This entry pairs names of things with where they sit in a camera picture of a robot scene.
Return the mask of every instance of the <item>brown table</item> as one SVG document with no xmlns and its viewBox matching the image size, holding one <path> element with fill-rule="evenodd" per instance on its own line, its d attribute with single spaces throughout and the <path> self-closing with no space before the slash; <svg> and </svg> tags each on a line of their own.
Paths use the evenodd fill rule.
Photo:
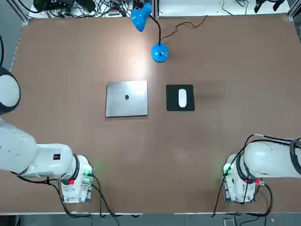
<svg viewBox="0 0 301 226">
<path fill-rule="evenodd" d="M 182 21 L 160 20 L 162 33 Z M 21 103 L 4 119 L 37 143 L 85 155 L 115 212 L 212 212 L 221 168 L 248 135 L 301 134 L 298 35 L 285 15 L 210 16 L 165 39 L 170 56 L 157 64 L 157 34 L 152 21 L 140 33 L 130 18 L 31 21 L 12 70 Z M 107 83 L 130 80 L 147 80 L 149 115 L 105 118 Z M 194 112 L 166 110 L 166 85 L 174 83 L 193 84 Z M 0 212 L 63 212 L 53 188 L 3 171 L 0 178 Z M 301 211 L 301 180 L 268 184 L 273 211 Z M 265 211 L 264 197 L 230 210 Z M 97 194 L 69 208 L 98 212 Z"/>
</svg>

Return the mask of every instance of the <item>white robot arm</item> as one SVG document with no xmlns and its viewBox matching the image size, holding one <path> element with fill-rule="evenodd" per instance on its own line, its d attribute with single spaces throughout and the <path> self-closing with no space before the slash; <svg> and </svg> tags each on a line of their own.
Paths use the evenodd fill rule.
<svg viewBox="0 0 301 226">
<path fill-rule="evenodd" d="M 231 155 L 223 167 L 226 198 L 232 202 L 252 202 L 260 178 L 301 178 L 301 149 L 298 140 L 260 140 L 245 151 Z"/>
<path fill-rule="evenodd" d="M 14 110 L 20 87 L 14 76 L 0 66 L 0 115 Z M 82 155 L 73 155 L 67 145 L 36 144 L 35 139 L 0 118 L 0 170 L 21 177 L 51 177 L 60 180 L 66 203 L 91 201 L 93 169 Z"/>
</svg>

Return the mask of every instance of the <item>laptop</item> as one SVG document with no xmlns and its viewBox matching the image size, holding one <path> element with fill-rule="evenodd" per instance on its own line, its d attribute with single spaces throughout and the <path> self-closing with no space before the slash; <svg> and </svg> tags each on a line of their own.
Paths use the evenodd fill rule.
<svg viewBox="0 0 301 226">
<path fill-rule="evenodd" d="M 147 81 L 108 83 L 106 117 L 146 116 L 147 114 Z"/>
</svg>

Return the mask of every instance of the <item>white mouse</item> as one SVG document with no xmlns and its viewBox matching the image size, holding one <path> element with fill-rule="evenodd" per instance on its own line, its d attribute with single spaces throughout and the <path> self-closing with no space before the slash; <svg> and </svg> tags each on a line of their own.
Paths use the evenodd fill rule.
<svg viewBox="0 0 301 226">
<path fill-rule="evenodd" d="M 187 94 L 185 89 L 179 89 L 179 106 L 186 107 L 187 104 Z"/>
</svg>

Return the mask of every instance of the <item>mouse pad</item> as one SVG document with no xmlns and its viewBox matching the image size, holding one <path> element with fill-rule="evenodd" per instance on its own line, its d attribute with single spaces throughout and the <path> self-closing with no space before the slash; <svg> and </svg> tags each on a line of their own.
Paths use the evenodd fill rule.
<svg viewBox="0 0 301 226">
<path fill-rule="evenodd" d="M 179 90 L 185 89 L 187 96 L 186 107 L 179 106 Z M 175 84 L 166 85 L 166 109 L 170 111 L 194 111 L 194 95 L 193 95 L 193 85 L 189 84 Z"/>
</svg>

